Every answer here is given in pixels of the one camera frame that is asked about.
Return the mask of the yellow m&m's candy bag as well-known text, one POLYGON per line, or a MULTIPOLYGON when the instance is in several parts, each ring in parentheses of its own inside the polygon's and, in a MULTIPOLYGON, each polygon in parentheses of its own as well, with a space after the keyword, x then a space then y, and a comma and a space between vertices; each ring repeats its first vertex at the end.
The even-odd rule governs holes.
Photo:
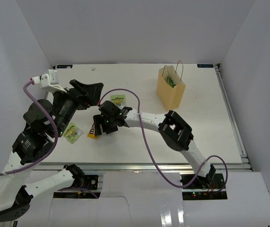
POLYGON ((88 134, 87 134, 87 137, 88 138, 91 138, 91 139, 95 139, 95 140, 98 139, 98 137, 100 136, 100 134, 98 134, 96 132, 96 129, 102 130, 102 127, 100 125, 98 128, 96 128, 95 127, 95 123, 93 123, 92 126, 91 126, 91 128, 90 128, 90 130, 89 130, 89 132, 88 132, 88 134))

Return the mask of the brown paper bag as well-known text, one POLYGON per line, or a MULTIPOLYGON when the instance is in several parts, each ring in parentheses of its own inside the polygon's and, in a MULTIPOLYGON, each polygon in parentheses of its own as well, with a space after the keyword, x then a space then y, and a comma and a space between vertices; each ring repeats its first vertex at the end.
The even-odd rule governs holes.
POLYGON ((166 111, 177 109, 180 106, 185 83, 182 80, 184 66, 182 61, 178 61, 176 66, 165 65, 159 69, 157 81, 157 95, 166 111), (176 86, 171 88, 165 81, 165 78, 170 76, 176 86))

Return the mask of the green yellow chip bag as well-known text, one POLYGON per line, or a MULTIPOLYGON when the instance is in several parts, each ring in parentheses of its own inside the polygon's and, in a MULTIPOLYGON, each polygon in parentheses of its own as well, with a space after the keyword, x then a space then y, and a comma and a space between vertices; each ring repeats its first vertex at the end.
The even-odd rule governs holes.
POLYGON ((174 88, 176 86, 174 80, 170 76, 167 76, 165 78, 165 81, 171 88, 174 88))

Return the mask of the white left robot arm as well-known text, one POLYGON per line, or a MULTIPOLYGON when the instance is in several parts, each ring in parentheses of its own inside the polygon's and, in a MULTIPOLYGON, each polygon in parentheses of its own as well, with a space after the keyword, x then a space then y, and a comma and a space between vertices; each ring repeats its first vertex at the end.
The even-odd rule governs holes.
POLYGON ((87 176, 75 164, 35 183, 26 183, 34 168, 54 150, 78 110, 99 103, 102 83, 82 84, 71 80, 71 89, 53 88, 53 101, 33 99, 24 114, 24 130, 15 140, 0 173, 0 223, 14 221, 30 208, 33 199, 56 191, 89 191, 97 188, 97 176, 87 176))

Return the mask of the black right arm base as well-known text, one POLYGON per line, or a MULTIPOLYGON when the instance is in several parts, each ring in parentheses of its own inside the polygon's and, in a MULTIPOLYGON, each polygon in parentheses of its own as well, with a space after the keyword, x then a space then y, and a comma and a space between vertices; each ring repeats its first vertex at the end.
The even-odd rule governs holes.
POLYGON ((182 189, 182 198, 184 201, 227 200, 225 188, 218 192, 224 184, 223 174, 215 174, 209 186, 200 185, 199 181, 195 179, 189 187, 182 189))

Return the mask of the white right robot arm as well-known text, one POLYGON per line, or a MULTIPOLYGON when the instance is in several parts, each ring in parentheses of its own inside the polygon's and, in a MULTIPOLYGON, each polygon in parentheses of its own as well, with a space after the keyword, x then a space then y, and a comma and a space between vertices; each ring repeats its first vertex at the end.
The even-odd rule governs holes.
POLYGON ((191 165, 198 185, 204 189, 214 184, 215 167, 202 155, 195 144, 192 128, 175 111, 166 114, 139 113, 131 107, 119 108, 110 101, 99 106, 93 116, 95 135, 110 134, 119 127, 144 128, 160 133, 166 145, 181 153, 191 165))

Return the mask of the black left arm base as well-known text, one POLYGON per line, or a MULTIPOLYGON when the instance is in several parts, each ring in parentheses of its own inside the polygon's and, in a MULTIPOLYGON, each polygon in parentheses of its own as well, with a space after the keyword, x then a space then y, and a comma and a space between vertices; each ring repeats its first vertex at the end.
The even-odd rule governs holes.
POLYGON ((96 190, 98 188, 98 183, 99 183, 98 175, 85 175, 83 178, 74 180, 71 186, 64 187, 59 191, 67 191, 67 190, 84 191, 85 189, 96 190))

